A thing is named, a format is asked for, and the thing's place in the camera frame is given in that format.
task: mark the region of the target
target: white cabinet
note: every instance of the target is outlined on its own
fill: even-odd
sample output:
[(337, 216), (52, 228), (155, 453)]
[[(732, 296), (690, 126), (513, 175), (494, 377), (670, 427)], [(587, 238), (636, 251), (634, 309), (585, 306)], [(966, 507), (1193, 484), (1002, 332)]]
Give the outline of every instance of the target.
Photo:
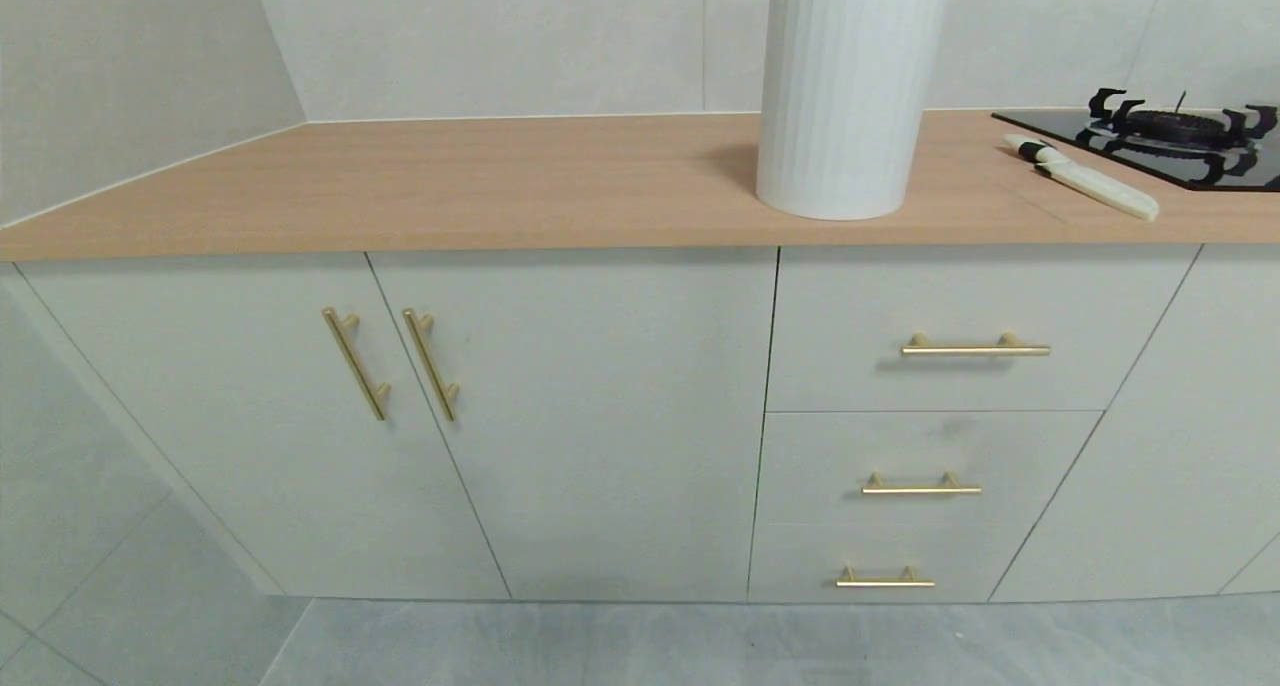
[(1222, 589), (1280, 531), (1275, 331), (1280, 248), (1206, 247), (996, 600)]
[[(364, 253), (29, 262), (41, 299), (288, 594), (507, 598)], [(357, 314), (378, 421), (321, 317)]]
[(371, 253), (515, 598), (746, 596), (774, 259)]
[(1280, 538), (1271, 541), (1249, 566), (1231, 580), (1224, 594), (1280, 591)]
[[(1098, 416), (768, 413), (758, 518), (764, 523), (936, 523), (941, 529), (1014, 523), (1016, 548), (1066, 476)], [(892, 489), (938, 485), (946, 472), (961, 484), (980, 486), (982, 494), (861, 491), (872, 474)]]
[[(986, 602), (1097, 424), (1092, 412), (768, 413), (750, 599)], [(904, 486), (980, 494), (902, 494)], [(865, 494), (872, 474), (882, 491)], [(837, 589), (845, 567), (933, 589)]]
[[(1102, 411), (1196, 247), (782, 248), (771, 412)], [(1046, 358), (902, 357), (1001, 335)]]

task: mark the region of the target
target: white ribbed vase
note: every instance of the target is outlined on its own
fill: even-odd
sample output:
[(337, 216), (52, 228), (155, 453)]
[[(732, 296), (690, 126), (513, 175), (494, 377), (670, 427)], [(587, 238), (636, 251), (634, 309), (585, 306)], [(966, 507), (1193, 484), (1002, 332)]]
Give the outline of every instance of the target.
[(906, 193), (947, 0), (769, 0), (755, 191), (859, 220)]

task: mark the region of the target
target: drawer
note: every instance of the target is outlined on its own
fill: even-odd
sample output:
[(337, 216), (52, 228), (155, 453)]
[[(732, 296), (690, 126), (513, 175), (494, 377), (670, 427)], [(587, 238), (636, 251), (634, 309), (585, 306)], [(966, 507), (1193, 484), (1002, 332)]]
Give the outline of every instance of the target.
[[(1102, 411), (1197, 247), (782, 248), (768, 411)], [(996, 344), (1048, 357), (902, 357)]]
[[(768, 413), (756, 521), (964, 529), (1036, 522), (1098, 412)], [(863, 493), (937, 486), (946, 472), (979, 495)]]
[[(980, 603), (1000, 582), (1027, 529), (890, 525), (756, 526), (748, 600), (754, 603)], [(838, 589), (846, 566), (863, 578), (901, 578), (911, 566), (932, 589)]]

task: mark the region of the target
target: drawer handle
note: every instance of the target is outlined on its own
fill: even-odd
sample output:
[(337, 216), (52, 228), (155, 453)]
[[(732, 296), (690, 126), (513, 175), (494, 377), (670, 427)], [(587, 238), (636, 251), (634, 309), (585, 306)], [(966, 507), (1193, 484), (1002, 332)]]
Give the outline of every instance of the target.
[(937, 584), (915, 576), (915, 568), (910, 566), (896, 578), (861, 578), (854, 573), (854, 567), (846, 566), (845, 572), (836, 580), (837, 589), (932, 589), (933, 586)]
[(873, 471), (870, 480), (863, 486), (863, 494), (869, 497), (955, 497), (982, 494), (982, 486), (965, 485), (955, 471), (942, 475), (942, 481), (933, 486), (888, 486), (879, 471)]
[(392, 385), (387, 384), (387, 381), (378, 387), (371, 384), (369, 375), (365, 372), (365, 363), (360, 361), (360, 355), (356, 353), (356, 347), (351, 343), (357, 326), (360, 326), (360, 316), (351, 314), (351, 316), (339, 320), (338, 312), (334, 308), (325, 308), (320, 314), (324, 314), (324, 323), (328, 323), (334, 340), (338, 340), (338, 348), (342, 349), (343, 357), (347, 358), (347, 366), (351, 367), (351, 372), (356, 376), (365, 399), (369, 401), (369, 408), (374, 410), (374, 417), (378, 421), (387, 421), (387, 410), (383, 403), (385, 403)]
[(961, 347), (942, 346), (929, 343), (924, 334), (913, 334), (902, 355), (968, 355), (968, 357), (1007, 358), (1007, 357), (1036, 357), (1037, 355), (1050, 355), (1050, 347), (1042, 344), (1024, 344), (1018, 337), (1009, 334), (1000, 335), (1000, 340), (991, 347)]
[(413, 346), (417, 348), (417, 358), (421, 358), (422, 366), (426, 369), (426, 378), (431, 381), (431, 389), (435, 390), (435, 398), (440, 401), (444, 408), (444, 419), (449, 421), (457, 421), (458, 415), (453, 410), (453, 402), (458, 398), (458, 385), (457, 384), (444, 384), (440, 379), (440, 372), (435, 367), (435, 360), (431, 358), (431, 349), (426, 348), (426, 334), (431, 330), (431, 323), (435, 319), (430, 314), (417, 317), (412, 308), (404, 308), (401, 312), (404, 317), (404, 325), (408, 326), (410, 334), (413, 337)]

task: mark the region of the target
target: gold handle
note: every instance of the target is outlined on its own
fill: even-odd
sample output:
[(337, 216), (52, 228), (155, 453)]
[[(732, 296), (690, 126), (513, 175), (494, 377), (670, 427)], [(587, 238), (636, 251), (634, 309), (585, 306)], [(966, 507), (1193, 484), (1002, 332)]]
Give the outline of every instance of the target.
[(993, 347), (959, 347), (932, 344), (924, 334), (913, 334), (910, 343), (901, 348), (902, 355), (977, 355), (977, 357), (1036, 357), (1037, 355), (1050, 355), (1050, 347), (1042, 344), (1024, 344), (1018, 337), (1009, 334), (1000, 335), (1000, 340)]
[(937, 586), (933, 581), (919, 578), (910, 566), (902, 570), (899, 578), (860, 578), (854, 573), (854, 567), (846, 566), (845, 572), (836, 580), (837, 589), (932, 589)]
[(966, 486), (960, 484), (960, 477), (955, 475), (954, 471), (947, 471), (942, 475), (942, 481), (934, 486), (887, 486), (884, 480), (881, 477), (879, 471), (873, 471), (870, 481), (863, 486), (863, 494), (869, 497), (887, 497), (887, 495), (928, 495), (928, 497), (951, 497), (960, 494), (982, 494), (982, 486)]
[(324, 314), (324, 321), (328, 323), (329, 330), (333, 331), (334, 340), (338, 340), (338, 348), (347, 357), (347, 366), (351, 367), (351, 372), (355, 372), (360, 390), (369, 399), (369, 408), (374, 410), (374, 417), (378, 421), (387, 421), (387, 411), (383, 407), (383, 402), (387, 401), (387, 394), (390, 393), (392, 385), (387, 384), (387, 381), (378, 387), (370, 385), (369, 375), (365, 372), (365, 363), (360, 361), (360, 355), (356, 353), (356, 348), (351, 344), (351, 338), (355, 335), (357, 326), (360, 326), (360, 317), (356, 314), (351, 314), (351, 316), (339, 320), (338, 312), (334, 308), (325, 308), (320, 314)]
[(430, 314), (417, 317), (417, 314), (413, 314), (412, 308), (404, 308), (401, 314), (404, 316), (404, 325), (408, 326), (410, 334), (413, 335), (417, 357), (422, 360), (422, 366), (426, 367), (426, 378), (431, 380), (431, 387), (435, 389), (435, 398), (440, 399), (440, 404), (444, 407), (444, 417), (449, 421), (457, 421), (458, 417), (453, 411), (453, 402), (458, 398), (458, 385), (444, 384), (439, 370), (435, 369), (435, 360), (431, 358), (431, 349), (426, 348), (426, 331), (431, 329), (431, 323), (435, 323), (435, 319)]

